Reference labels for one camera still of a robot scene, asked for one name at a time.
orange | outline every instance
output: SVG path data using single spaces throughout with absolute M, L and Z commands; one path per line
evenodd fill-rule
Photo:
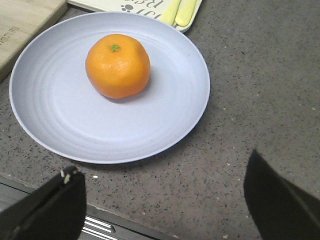
M 150 60 L 142 44 L 123 34 L 101 38 L 89 50 L 86 74 L 102 95 L 121 99 L 140 93 L 150 77 Z

wooden cutting board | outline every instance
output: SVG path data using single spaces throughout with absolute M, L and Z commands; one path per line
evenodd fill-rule
M 66 10 L 65 0 L 0 0 L 0 82 L 24 47 Z

